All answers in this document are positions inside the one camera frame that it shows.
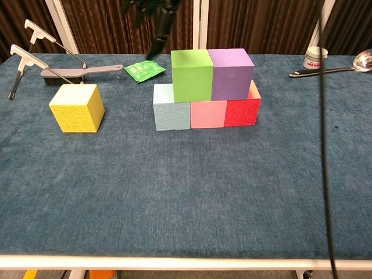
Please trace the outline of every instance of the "yellow cube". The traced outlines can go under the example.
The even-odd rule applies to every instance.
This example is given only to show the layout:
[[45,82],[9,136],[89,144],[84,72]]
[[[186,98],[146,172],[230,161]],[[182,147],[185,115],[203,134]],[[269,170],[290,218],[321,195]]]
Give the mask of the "yellow cube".
[[105,113],[96,84],[63,84],[49,107],[64,133],[95,133]]

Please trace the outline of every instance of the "white table frame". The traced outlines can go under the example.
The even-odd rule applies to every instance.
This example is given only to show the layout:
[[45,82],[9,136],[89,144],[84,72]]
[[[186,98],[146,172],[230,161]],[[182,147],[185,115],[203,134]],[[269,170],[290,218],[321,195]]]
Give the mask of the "white table frame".
[[[370,270],[372,260],[336,260],[338,270]],[[310,259],[193,259],[173,257],[94,257],[0,255],[0,270],[72,270],[82,279],[86,270],[331,270],[329,260]]]

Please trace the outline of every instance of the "spoon handle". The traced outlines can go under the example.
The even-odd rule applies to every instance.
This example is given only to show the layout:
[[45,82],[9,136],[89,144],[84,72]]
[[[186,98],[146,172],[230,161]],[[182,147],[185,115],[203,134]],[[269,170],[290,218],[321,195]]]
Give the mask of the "spoon handle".
[[[337,73],[339,71],[354,71],[353,67],[344,67],[344,68],[334,68],[334,69],[325,69],[324,73]],[[295,71],[292,74],[289,75],[289,77],[310,77],[310,76],[316,76],[320,74],[319,69],[313,69],[313,70],[301,70],[301,71]]]

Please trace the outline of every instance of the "table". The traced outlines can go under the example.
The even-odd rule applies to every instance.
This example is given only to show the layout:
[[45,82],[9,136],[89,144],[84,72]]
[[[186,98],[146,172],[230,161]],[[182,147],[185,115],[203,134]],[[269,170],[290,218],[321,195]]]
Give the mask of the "table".
[[[37,56],[81,67],[69,55]],[[144,60],[82,57],[91,67]],[[87,269],[84,259],[101,257],[117,268],[328,269],[318,78],[288,78],[303,56],[251,57],[262,96],[255,126],[165,132],[155,131],[152,90],[171,83],[169,55],[156,59],[166,74],[142,84],[124,71],[87,76],[106,109],[97,134],[60,131],[48,107],[58,87],[39,68],[27,68],[9,101],[19,58],[0,65],[0,268],[63,268],[67,255]],[[352,61],[330,56],[326,66]],[[372,269],[371,86],[369,74],[326,75],[334,247],[345,269]]]

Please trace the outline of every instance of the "jar lid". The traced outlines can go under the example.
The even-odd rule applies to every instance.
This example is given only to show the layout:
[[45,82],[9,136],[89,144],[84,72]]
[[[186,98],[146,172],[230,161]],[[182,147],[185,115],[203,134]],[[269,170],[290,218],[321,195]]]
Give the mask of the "jar lid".
[[[306,55],[309,55],[314,58],[320,58],[320,47],[319,46],[310,46],[307,51]],[[328,51],[323,48],[323,58],[327,58]]]

